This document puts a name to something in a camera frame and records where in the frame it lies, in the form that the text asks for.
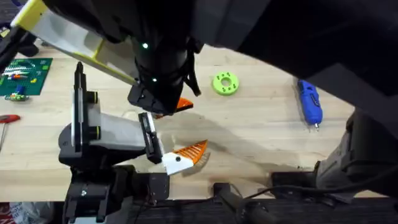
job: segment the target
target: orange and white object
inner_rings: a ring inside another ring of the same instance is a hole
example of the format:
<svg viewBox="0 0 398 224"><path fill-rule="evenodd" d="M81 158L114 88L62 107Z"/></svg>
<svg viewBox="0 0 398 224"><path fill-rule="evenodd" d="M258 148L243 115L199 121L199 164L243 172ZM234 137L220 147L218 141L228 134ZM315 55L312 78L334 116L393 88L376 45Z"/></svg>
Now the orange and white object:
<svg viewBox="0 0 398 224"><path fill-rule="evenodd" d="M193 167L207 148L207 140L163 155L162 162L168 175Z"/></svg>
<svg viewBox="0 0 398 224"><path fill-rule="evenodd" d="M190 100L180 97L180 99L177 103L177 109L175 109L175 112L177 113L177 112L187 110L190 108L193 108L193 103ZM160 119L160 118L164 117L164 115L162 115L162 114L155 114L155 113L153 113L152 116L155 119Z"/></svg>

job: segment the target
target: wooden surface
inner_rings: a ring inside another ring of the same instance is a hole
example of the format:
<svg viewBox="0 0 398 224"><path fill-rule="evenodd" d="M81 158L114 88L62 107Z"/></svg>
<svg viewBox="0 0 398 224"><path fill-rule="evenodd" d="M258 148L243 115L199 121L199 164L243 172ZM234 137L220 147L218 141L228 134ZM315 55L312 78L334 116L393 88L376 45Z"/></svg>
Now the wooden surface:
<svg viewBox="0 0 398 224"><path fill-rule="evenodd" d="M58 135L70 122L72 78L77 61L54 49L42 94L25 103L0 99L0 114L22 119L7 127L0 152L0 201L63 200L70 183L68 167L58 161ZM197 55L202 95L185 86L182 96L194 109L155 122L166 151L209 140L199 166L171 178L170 198L205 198L213 182L231 182L243 195L263 188L274 171L312 170L338 145L353 112L347 103L318 90L324 119L320 132L303 122L294 78L266 63L225 49L205 47ZM221 71L239 77L235 95L220 96L211 88ZM85 66L88 88L96 90L101 110L137 119L141 109L130 105L130 86ZM145 158L128 161L139 171L159 171Z"/></svg>

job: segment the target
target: yellow stripe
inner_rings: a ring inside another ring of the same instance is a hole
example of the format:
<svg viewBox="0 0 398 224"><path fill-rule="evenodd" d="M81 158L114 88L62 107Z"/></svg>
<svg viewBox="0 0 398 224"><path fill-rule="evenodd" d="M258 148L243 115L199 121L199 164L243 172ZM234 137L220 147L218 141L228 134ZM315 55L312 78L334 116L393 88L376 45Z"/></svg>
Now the yellow stripe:
<svg viewBox="0 0 398 224"><path fill-rule="evenodd" d="M97 64L97 65L101 65L102 67L104 67L104 68L106 68L106 69L112 71L113 73L115 73L115 74L117 74L117 75L120 75L120 76L123 77L123 78L127 78L128 80L135 82L135 80L133 79L133 77L130 77L129 75L126 75L126 74L124 74L124 73L121 73L121 72L119 72L119 71L116 71L115 69L113 69L113 68L111 68L111 67L105 65L104 63L97 61L97 59L95 59L95 58L91 58L91 57L89 57L89 56L87 56L87 55L83 55L83 54L81 54L81 53L79 53L79 52L74 52L74 54L79 55L79 56L81 56L81 57L83 57L83 58L85 58L85 59L87 59L87 60L89 60L89 61L91 61L91 62Z"/></svg>
<svg viewBox="0 0 398 224"><path fill-rule="evenodd" d="M100 50L101 50L103 44L104 44L104 39L101 40L101 43L99 43L97 49L95 49L94 56L93 56L93 58L94 58L95 60L97 59L97 55L98 55L98 53L100 52Z"/></svg>
<svg viewBox="0 0 398 224"><path fill-rule="evenodd" d="M47 6L42 0L31 0L20 15L18 15L16 24L25 30L32 30L40 21L41 14L47 10Z"/></svg>

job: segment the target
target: orange object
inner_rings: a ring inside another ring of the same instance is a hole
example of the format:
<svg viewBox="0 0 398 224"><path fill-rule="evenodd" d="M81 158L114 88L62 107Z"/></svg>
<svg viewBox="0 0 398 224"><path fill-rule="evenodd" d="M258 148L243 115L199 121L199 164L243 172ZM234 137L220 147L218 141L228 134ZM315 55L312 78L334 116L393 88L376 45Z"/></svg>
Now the orange object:
<svg viewBox="0 0 398 224"><path fill-rule="evenodd" d="M190 100L180 97L180 100L177 103L177 109L175 112L180 112L183 110L187 110L193 108L193 103Z"/></svg>
<svg viewBox="0 0 398 224"><path fill-rule="evenodd" d="M10 123L10 122L13 122L13 121L17 121L20 118L21 118L20 116L15 115L15 114L1 115L0 116L0 123L7 124L7 123Z"/></svg>
<svg viewBox="0 0 398 224"><path fill-rule="evenodd" d="M180 97L180 99L177 103L177 109L175 109L175 112L180 112L180 111L187 110L190 108L193 108L193 103L190 100ZM160 118L164 117L164 115L162 115L162 114L153 113L152 115L155 119L160 119Z"/></svg>
<svg viewBox="0 0 398 224"><path fill-rule="evenodd" d="M196 164L207 148L207 140L198 142L192 146L188 146L179 150L174 151L174 153L191 159L193 164Z"/></svg>

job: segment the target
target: screwdriver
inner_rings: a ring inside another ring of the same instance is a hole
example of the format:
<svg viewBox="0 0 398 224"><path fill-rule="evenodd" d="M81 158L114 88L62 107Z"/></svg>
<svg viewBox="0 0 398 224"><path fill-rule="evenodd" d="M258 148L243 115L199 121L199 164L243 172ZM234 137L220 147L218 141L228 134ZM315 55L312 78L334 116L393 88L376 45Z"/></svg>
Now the screwdriver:
<svg viewBox="0 0 398 224"><path fill-rule="evenodd" d="M314 85L304 80L299 80L297 86L300 90L300 100L305 121L309 125L314 125L317 131L319 131L319 124L322 122L323 113L317 89Z"/></svg>
<svg viewBox="0 0 398 224"><path fill-rule="evenodd" d="M0 138L0 150L2 146L2 139L4 136L4 130L6 129L6 124L19 120L21 117L14 114L1 115L0 123L2 124L1 138Z"/></svg>

